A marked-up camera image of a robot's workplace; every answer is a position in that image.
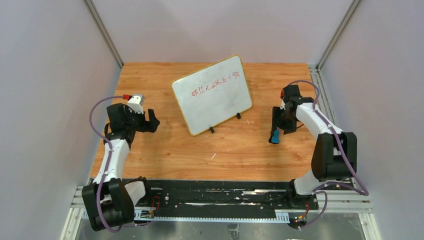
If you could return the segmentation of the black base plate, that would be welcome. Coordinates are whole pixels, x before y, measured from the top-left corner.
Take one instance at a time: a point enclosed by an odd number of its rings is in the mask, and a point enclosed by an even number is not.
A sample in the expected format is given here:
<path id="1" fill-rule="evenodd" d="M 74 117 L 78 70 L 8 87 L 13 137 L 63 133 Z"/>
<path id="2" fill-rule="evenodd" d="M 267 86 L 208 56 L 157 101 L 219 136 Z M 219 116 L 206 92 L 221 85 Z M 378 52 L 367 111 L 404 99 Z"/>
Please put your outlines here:
<path id="1" fill-rule="evenodd" d="M 136 210 L 156 220 L 276 219 L 276 211 L 304 214 L 317 210 L 315 195 L 296 196 L 286 181 L 150 179 L 151 199 Z"/>

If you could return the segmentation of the aluminium front rail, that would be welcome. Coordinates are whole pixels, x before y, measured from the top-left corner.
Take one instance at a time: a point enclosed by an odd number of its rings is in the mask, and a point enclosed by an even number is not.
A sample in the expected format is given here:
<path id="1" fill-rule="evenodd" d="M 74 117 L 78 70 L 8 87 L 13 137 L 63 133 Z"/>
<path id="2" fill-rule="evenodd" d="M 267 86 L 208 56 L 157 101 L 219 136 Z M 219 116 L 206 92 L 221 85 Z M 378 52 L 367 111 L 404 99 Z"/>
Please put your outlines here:
<path id="1" fill-rule="evenodd" d="M 148 181 L 147 195 L 130 212 L 136 223 L 147 221 L 293 223 L 315 213 L 372 213 L 368 197 L 349 187 L 325 187 L 296 195 L 284 181 Z"/>

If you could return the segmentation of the left aluminium corner post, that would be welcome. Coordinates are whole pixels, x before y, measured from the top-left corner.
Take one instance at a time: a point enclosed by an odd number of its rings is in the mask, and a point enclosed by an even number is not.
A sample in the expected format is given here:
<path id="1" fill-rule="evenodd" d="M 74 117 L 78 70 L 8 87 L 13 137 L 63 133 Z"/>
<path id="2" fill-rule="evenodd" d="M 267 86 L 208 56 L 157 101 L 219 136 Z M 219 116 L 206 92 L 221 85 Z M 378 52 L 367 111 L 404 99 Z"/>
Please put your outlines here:
<path id="1" fill-rule="evenodd" d="M 97 8 L 92 0 L 82 0 L 84 3 L 90 17 L 92 18 L 94 24 L 96 25 L 97 30 L 99 31 L 104 43 L 106 44 L 109 52 L 112 55 L 112 58 L 114 59 L 116 65 L 120 70 L 124 67 L 124 61 L 122 60 L 115 44 L 113 43 L 113 40 L 105 26 L 105 24 L 102 21 L 102 18 L 100 14 L 97 11 Z"/>

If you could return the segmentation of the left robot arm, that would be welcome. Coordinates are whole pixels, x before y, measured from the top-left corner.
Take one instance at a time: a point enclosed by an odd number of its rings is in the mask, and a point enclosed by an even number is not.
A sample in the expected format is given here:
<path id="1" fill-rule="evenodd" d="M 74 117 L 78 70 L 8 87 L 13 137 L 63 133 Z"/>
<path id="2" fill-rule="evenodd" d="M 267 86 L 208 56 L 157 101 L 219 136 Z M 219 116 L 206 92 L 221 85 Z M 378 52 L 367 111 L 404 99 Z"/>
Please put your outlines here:
<path id="1" fill-rule="evenodd" d="M 149 203 L 151 186 L 145 177 L 123 179 L 125 161 L 137 132 L 154 133 L 160 121 L 153 109 L 116 103 L 106 108 L 109 122 L 100 134 L 104 157 L 99 173 L 83 187 L 82 199 L 91 228 L 116 233 L 134 221 L 137 203 Z"/>

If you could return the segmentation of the aluminium corner post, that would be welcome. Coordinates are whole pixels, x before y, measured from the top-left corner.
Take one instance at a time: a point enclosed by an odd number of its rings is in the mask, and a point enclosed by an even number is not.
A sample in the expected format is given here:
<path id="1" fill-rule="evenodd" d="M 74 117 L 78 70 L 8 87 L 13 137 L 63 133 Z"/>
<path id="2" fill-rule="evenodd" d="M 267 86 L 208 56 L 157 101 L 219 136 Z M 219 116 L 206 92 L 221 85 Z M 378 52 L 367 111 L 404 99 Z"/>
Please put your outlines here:
<path id="1" fill-rule="evenodd" d="M 102 21 L 102 18 L 100 14 L 97 11 L 97 8 L 92 0 L 82 0 L 84 3 L 90 17 L 92 18 L 94 24 L 96 25 L 97 30 L 99 31 L 104 43 L 106 44 L 109 52 L 112 55 L 112 58 L 114 59 L 116 65 L 120 70 L 124 67 L 124 61 L 122 60 L 115 44 L 113 43 L 113 40 L 105 26 L 105 24 Z"/>
<path id="2" fill-rule="evenodd" d="M 350 2 L 349 7 L 347 8 L 342 20 L 340 21 L 338 27 L 336 28 L 334 34 L 332 35 L 327 47 L 325 48 L 320 60 L 318 61 L 318 64 L 316 65 L 316 70 L 319 72 L 327 62 L 329 56 L 331 55 L 333 49 L 337 45 L 340 37 L 344 33 L 346 27 L 350 23 L 352 17 L 356 13 L 358 7 L 362 3 L 362 0 L 352 0 Z"/>

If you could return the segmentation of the right aluminium corner post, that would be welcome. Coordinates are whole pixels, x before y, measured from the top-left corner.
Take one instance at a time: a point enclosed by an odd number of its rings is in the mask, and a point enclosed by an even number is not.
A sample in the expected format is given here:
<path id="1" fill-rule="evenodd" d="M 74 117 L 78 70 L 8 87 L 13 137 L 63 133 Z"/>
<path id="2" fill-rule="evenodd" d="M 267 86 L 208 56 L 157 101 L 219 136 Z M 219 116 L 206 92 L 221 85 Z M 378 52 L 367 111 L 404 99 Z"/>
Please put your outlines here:
<path id="1" fill-rule="evenodd" d="M 318 61 L 318 64 L 316 65 L 316 70 L 319 72 L 327 62 L 329 56 L 331 55 L 333 49 L 337 45 L 340 37 L 344 33 L 346 27 L 350 23 L 352 17 L 356 13 L 358 7 L 362 3 L 362 0 L 352 0 L 350 2 L 349 7 L 347 8 L 342 20 L 340 21 L 338 27 L 336 28 L 334 34 L 332 35 L 327 47 L 325 48 L 320 60 Z"/>

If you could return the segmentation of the yellow framed whiteboard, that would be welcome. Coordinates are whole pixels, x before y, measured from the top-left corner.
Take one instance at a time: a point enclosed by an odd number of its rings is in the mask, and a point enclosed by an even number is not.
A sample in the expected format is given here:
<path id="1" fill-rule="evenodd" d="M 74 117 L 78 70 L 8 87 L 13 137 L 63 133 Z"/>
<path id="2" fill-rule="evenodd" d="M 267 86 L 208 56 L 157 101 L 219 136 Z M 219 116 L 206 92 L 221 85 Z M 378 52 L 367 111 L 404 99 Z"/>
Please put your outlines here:
<path id="1" fill-rule="evenodd" d="M 253 105 L 239 55 L 174 80 L 172 91 L 192 136 L 241 114 Z"/>

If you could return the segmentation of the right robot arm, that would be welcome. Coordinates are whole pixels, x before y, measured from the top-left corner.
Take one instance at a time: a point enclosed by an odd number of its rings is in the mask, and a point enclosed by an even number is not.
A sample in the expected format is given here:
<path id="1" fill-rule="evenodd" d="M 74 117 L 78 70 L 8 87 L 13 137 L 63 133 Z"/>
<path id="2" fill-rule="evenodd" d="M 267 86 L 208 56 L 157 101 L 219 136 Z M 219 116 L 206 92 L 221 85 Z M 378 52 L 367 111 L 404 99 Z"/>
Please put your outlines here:
<path id="1" fill-rule="evenodd" d="M 357 170 L 357 137 L 335 126 L 312 97 L 304 97 L 297 84 L 281 91 L 280 106 L 272 108 L 269 143 L 278 144 L 279 131 L 291 134 L 301 122 L 315 138 L 310 170 L 291 181 L 291 191 L 298 196 L 311 195 L 333 182 L 337 184 L 354 176 Z"/>

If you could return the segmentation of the blue whiteboard eraser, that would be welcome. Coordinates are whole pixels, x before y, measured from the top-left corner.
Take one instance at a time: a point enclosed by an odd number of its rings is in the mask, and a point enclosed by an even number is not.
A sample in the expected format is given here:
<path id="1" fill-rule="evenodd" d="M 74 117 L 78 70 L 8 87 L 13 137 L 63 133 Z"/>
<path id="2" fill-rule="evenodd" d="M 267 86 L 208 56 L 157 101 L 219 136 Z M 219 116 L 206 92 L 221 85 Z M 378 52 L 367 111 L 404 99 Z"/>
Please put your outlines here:
<path id="1" fill-rule="evenodd" d="M 269 138 L 268 142 L 270 144 L 274 144 L 274 145 L 279 144 L 279 142 L 280 142 L 279 135 L 280 135 L 280 130 L 278 128 L 275 129 L 275 130 L 272 130 L 270 132 L 270 138 Z"/>

